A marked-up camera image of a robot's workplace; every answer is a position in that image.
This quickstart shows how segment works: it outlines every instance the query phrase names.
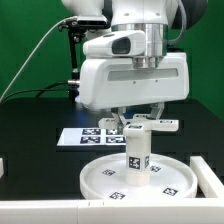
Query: white block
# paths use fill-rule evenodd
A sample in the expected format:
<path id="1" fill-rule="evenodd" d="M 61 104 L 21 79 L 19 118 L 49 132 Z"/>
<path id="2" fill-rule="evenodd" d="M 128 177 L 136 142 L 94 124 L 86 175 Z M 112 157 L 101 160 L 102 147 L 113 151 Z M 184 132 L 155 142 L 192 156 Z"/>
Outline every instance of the white block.
<path id="1" fill-rule="evenodd" d="M 3 176 L 3 174 L 4 174 L 3 160 L 0 159 L 0 178 Z"/>
<path id="2" fill-rule="evenodd" d="M 198 184 L 207 198 L 224 199 L 224 186 L 201 156 L 191 157 L 190 167 L 198 177 Z"/>

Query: green backdrop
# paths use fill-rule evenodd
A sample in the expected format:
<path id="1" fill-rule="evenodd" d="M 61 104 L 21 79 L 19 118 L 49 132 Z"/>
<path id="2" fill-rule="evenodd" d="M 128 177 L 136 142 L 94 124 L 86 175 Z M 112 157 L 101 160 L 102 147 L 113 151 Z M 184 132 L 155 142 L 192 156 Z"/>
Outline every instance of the green backdrop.
<path id="1" fill-rule="evenodd" d="M 205 16 L 188 30 L 179 44 L 188 53 L 190 97 L 199 100 L 224 120 L 224 1 L 210 0 Z M 0 94 L 56 22 L 69 16 L 60 0 L 0 1 Z M 171 36 L 178 35 L 173 31 Z M 83 60 L 78 49 L 79 64 Z M 10 93 L 43 88 L 70 78 L 66 31 L 55 30 L 25 68 Z"/>

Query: black table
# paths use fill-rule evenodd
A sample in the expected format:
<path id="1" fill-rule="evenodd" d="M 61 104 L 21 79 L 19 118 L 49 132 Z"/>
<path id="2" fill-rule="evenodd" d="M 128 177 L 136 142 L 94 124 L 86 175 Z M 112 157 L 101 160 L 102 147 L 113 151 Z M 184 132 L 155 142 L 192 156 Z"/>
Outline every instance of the black table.
<path id="1" fill-rule="evenodd" d="M 127 108 L 126 117 L 149 113 L 149 105 Z M 14 99 L 0 106 L 0 157 L 5 174 L 0 200 L 80 199 L 79 173 L 124 146 L 59 147 L 63 128 L 96 127 L 108 112 L 88 111 L 68 99 Z M 195 100 L 166 103 L 163 119 L 178 119 L 176 133 L 153 132 L 152 152 L 189 164 L 202 156 L 224 181 L 224 123 Z"/>

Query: black cable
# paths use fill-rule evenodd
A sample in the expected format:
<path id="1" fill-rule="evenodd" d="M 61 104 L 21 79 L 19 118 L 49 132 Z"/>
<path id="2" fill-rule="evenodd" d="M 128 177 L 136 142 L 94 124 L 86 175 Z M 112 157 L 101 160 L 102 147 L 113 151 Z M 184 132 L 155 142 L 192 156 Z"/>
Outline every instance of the black cable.
<path id="1" fill-rule="evenodd" d="M 45 91 L 49 90 L 49 89 L 52 89 L 56 86 L 61 86 L 61 85 L 67 85 L 68 82 L 56 82 L 54 84 L 51 84 L 49 86 L 47 86 L 46 88 L 44 88 L 43 90 L 41 90 L 36 96 L 35 98 L 39 98 Z"/>
<path id="2" fill-rule="evenodd" d="M 3 99 L 3 101 L 0 104 L 3 104 L 5 101 L 7 101 L 9 98 L 11 98 L 12 96 L 18 95 L 18 94 L 22 94 L 22 93 L 31 93 L 31 92 L 57 92 L 57 91 L 70 91 L 71 89 L 32 89 L 32 90 L 23 90 L 23 91 L 19 91 L 16 93 L 12 93 L 10 95 L 8 95 L 7 97 L 5 97 Z"/>

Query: cable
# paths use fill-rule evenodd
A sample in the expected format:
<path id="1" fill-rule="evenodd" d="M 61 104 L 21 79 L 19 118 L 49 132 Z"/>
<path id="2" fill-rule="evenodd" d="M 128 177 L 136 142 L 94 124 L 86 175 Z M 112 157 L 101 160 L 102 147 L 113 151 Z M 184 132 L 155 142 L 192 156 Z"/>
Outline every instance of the cable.
<path id="1" fill-rule="evenodd" d="M 10 95 L 8 95 L 7 97 L 5 97 L 1 102 L 0 104 L 3 104 L 5 103 L 9 98 L 15 96 L 15 95 L 18 95 L 18 94 L 22 94 L 22 93 L 31 93 L 31 92 L 41 92 L 41 91 L 44 91 L 44 92 L 57 92 L 57 91 L 70 91 L 71 89 L 32 89 L 32 90 L 23 90 L 23 91 L 19 91 L 19 92 L 15 92 L 15 93 L 12 93 Z"/>
<path id="2" fill-rule="evenodd" d="M 17 80 L 17 78 L 20 76 L 21 72 L 23 71 L 23 69 L 25 68 L 25 66 L 28 64 L 28 62 L 30 61 L 30 59 L 32 58 L 32 56 L 35 54 L 35 52 L 37 51 L 37 49 L 40 47 L 40 45 L 44 42 L 44 40 L 48 37 L 48 35 L 56 28 L 58 27 L 60 24 L 62 23 L 66 23 L 67 21 L 72 21 L 75 20 L 77 17 L 76 16 L 72 16 L 66 19 L 61 20 L 60 22 L 56 23 L 43 37 L 42 39 L 39 41 L 39 43 L 36 45 L 36 47 L 34 48 L 34 50 L 31 52 L 31 54 L 29 55 L 29 57 L 26 59 L 26 61 L 24 62 L 24 64 L 22 65 L 22 67 L 19 69 L 19 71 L 16 73 L 16 75 L 14 76 L 13 80 L 10 82 L 10 84 L 8 85 L 8 87 L 5 89 L 5 91 L 3 92 L 1 98 L 0 98 L 0 104 L 1 102 L 4 100 L 5 95 L 8 93 L 9 89 L 12 87 L 12 85 L 15 83 L 15 81 Z"/>
<path id="3" fill-rule="evenodd" d="M 49 90 L 49 89 L 52 89 L 54 87 L 57 87 L 57 86 L 61 86 L 61 85 L 68 85 L 68 82 L 57 82 L 57 83 L 54 83 L 54 84 L 51 84 L 49 86 L 47 86 L 46 88 L 44 88 L 43 90 L 41 90 L 36 96 L 35 98 L 39 98 L 46 90 Z"/>
<path id="4" fill-rule="evenodd" d="M 168 40 L 168 45 L 174 45 L 174 44 L 178 43 L 179 41 L 181 41 L 185 35 L 186 30 L 187 30 L 187 15 L 186 15 L 184 5 L 181 0 L 177 0 L 177 3 L 180 7 L 180 12 L 181 12 L 181 17 L 182 17 L 181 32 L 180 32 L 180 35 L 176 39 Z"/>

